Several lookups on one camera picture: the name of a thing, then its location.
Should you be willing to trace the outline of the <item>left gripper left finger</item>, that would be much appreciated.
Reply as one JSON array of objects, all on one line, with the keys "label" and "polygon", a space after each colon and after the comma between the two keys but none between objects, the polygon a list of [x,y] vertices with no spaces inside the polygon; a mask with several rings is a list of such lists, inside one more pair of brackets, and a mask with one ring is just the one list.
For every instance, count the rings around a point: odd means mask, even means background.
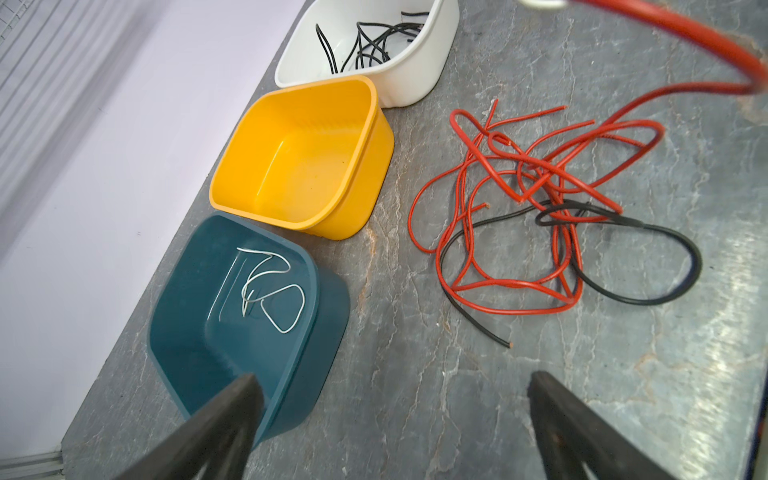
[{"label": "left gripper left finger", "polygon": [[230,383],[120,479],[241,479],[264,406],[252,374]]}]

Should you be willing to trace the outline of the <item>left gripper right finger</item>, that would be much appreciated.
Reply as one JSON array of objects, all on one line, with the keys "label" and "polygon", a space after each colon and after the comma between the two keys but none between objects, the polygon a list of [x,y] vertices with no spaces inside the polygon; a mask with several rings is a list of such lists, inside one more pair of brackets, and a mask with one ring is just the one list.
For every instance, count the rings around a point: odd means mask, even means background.
[{"label": "left gripper right finger", "polygon": [[672,476],[546,371],[531,375],[530,416],[546,477],[670,479]]}]

